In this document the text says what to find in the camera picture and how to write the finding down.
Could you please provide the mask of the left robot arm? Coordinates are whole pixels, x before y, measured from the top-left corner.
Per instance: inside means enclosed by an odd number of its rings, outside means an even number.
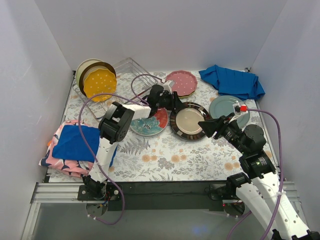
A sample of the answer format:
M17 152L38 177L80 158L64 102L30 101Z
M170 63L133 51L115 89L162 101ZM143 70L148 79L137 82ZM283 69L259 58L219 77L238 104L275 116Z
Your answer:
M127 135L132 121L149 119L158 109L164 108L172 113L185 109L176 91L170 86L155 84L148 95L142 97L140 102L132 104L120 104L114 101L99 122L99 145L97 153L90 147L81 126L81 116L78 116L79 132L84 143L93 156L94 163L88 176L83 178L86 191L95 200L101 200L106 196L106 182L112 182L107 176L111 162L115 156L119 142Z

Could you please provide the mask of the green polka dot plate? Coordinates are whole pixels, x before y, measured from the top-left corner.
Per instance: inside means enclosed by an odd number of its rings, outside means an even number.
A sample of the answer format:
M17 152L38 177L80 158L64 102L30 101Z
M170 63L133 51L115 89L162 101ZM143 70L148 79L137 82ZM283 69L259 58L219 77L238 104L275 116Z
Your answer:
M181 99L184 99L184 98L188 98L188 97L192 96L194 93L195 93L195 91L191 92L190 94L179 95L178 97Z

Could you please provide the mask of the yellow polka dot plate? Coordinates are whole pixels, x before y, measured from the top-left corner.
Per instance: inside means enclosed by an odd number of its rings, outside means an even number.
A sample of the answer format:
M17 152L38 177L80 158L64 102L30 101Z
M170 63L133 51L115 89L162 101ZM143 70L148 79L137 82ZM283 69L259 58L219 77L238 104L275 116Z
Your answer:
M116 88L116 75L108 69L94 70L83 81L83 91L88 98L101 93L114 94Z

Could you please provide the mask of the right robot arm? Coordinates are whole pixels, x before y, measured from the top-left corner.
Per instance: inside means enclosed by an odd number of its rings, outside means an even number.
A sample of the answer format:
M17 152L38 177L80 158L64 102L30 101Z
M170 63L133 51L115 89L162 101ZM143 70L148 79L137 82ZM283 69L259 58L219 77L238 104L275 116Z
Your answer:
M302 221L283 190L284 178L263 149L263 129L255 124L240 129L232 117L198 122L207 137L223 137L242 154L239 162L243 172L227 178L227 195L249 207L264 228L263 240L318 240L319 232L311 231Z

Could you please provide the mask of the pink polka dot plate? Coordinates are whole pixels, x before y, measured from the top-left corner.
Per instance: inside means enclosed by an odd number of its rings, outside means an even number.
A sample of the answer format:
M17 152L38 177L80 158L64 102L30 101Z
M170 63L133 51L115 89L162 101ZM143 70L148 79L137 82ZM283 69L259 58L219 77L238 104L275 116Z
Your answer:
M195 75L189 71L177 70L168 74L165 81L173 81L173 92L177 92L178 96L188 95L197 89L198 81Z

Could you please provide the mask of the grey-blue plate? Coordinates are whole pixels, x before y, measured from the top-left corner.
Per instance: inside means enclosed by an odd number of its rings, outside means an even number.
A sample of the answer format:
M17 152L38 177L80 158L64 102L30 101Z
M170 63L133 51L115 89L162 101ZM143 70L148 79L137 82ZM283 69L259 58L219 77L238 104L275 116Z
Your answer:
M209 106L209 114L212 119L218 119L221 116L227 116L233 112L233 105L240 104L244 105L245 103L235 97L230 95L223 95L215 98ZM240 116L236 122L240 128L244 127L250 120L250 113L246 113L243 116Z

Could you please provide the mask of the black checkered rim plate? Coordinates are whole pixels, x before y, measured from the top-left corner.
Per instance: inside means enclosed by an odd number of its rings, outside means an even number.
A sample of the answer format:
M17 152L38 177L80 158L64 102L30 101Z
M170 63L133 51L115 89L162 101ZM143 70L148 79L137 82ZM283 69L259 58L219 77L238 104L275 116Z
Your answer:
M209 112L195 102L184 102L185 108L177 112L171 112L169 124L174 133L188 141L198 141L206 136L198 124L211 118Z

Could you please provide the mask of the red blue floral plate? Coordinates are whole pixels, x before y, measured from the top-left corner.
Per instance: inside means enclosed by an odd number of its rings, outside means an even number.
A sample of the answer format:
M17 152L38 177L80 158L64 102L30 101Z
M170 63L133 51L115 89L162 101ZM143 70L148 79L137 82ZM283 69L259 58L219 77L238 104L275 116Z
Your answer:
M159 108L157 113L150 118L133 120L130 128L133 132L144 137L161 133L168 124L168 113L164 108Z

